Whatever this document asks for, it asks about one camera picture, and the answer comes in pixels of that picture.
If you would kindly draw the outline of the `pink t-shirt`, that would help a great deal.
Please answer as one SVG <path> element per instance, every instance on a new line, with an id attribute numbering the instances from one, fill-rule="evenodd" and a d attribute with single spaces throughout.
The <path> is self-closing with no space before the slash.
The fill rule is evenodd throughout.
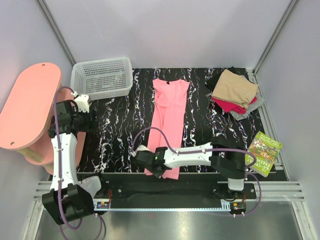
<path id="1" fill-rule="evenodd" d="M 155 90 L 155 106 L 151 127 L 162 130 L 171 147 L 180 148 L 182 145 L 184 117 L 190 83 L 183 79 L 175 81 L 155 79 L 152 83 Z M 151 129 L 148 136 L 147 148 L 155 152 L 158 147 L 167 147 L 166 141 L 159 131 Z M 177 180 L 179 174 L 180 168 L 178 167 L 166 170 L 163 178 Z"/>

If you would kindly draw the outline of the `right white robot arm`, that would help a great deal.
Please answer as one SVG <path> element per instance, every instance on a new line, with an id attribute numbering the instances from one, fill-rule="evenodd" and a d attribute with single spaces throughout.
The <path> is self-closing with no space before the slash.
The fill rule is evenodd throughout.
<path id="1" fill-rule="evenodd" d="M 214 140 L 192 147 L 158 147 L 150 154 L 146 167 L 157 177 L 182 166 L 209 166 L 227 178 L 227 192 L 239 198 L 245 192 L 248 152 L 226 140 Z"/>

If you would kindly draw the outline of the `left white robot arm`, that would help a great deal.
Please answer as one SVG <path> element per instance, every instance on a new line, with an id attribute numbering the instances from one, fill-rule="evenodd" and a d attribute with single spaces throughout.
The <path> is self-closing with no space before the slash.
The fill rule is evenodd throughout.
<path id="1" fill-rule="evenodd" d="M 42 195 L 42 204 L 56 224 L 63 225 L 94 213 L 94 197 L 103 198 L 108 186 L 98 176 L 82 181 L 77 178 L 76 147 L 78 133 L 96 129 L 96 112 L 87 100 L 76 98 L 56 103 L 56 116 L 47 131 L 54 150 L 50 191 Z"/>

